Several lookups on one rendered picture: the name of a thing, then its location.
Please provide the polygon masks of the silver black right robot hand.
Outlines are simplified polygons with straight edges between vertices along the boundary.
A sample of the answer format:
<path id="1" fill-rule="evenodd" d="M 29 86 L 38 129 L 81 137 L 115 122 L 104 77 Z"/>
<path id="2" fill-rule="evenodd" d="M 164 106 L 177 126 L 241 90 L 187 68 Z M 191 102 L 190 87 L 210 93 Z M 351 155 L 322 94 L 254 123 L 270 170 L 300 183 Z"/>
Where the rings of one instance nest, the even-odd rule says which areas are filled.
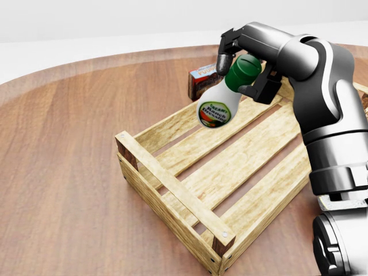
<path id="1" fill-rule="evenodd" d="M 270 104 L 281 87 L 282 73 L 277 69 L 277 56 L 292 37 L 291 34 L 258 22 L 248 23 L 238 30 L 230 29 L 221 35 L 217 73 L 226 75 L 235 54 L 241 50 L 264 60 L 264 71 L 256 77 L 252 86 L 242 86 L 240 92 L 255 102 Z"/>

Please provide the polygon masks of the white green-capped salad dressing bottle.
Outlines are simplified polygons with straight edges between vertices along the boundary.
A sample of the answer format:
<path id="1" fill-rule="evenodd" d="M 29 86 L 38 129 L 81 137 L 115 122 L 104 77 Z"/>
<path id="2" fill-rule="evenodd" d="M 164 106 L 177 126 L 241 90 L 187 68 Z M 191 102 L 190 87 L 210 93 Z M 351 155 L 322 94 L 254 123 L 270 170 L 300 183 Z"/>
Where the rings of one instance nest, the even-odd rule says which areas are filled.
<path id="1" fill-rule="evenodd" d="M 239 87 L 251 85 L 262 72 L 260 61 L 249 54 L 240 55 L 224 79 L 209 88 L 198 100 L 196 114 L 200 124 L 219 128 L 236 115 L 242 94 Z"/>

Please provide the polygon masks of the wooden slat tray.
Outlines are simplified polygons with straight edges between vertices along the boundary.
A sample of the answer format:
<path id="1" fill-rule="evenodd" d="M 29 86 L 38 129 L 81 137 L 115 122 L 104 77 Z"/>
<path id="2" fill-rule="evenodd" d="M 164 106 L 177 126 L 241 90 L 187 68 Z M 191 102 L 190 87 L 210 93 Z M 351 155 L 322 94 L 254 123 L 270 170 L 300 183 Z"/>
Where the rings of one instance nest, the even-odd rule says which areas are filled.
<path id="1" fill-rule="evenodd" d="M 271 105 L 242 99 L 235 120 L 197 125 L 194 103 L 142 133 L 116 136 L 122 173 L 204 266 L 238 273 L 316 275 L 311 222 L 319 207 L 284 79 Z"/>

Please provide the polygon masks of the printed pudding box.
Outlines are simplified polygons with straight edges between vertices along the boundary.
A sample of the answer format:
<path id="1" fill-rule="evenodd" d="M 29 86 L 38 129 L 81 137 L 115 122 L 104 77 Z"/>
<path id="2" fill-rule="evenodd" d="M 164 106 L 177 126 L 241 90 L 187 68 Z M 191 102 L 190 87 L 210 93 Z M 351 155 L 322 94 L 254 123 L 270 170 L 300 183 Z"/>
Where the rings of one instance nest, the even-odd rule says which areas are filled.
<path id="1" fill-rule="evenodd" d="M 216 63 L 192 70 L 188 74 L 188 97 L 196 101 L 214 85 L 219 84 L 223 77 L 216 71 Z"/>

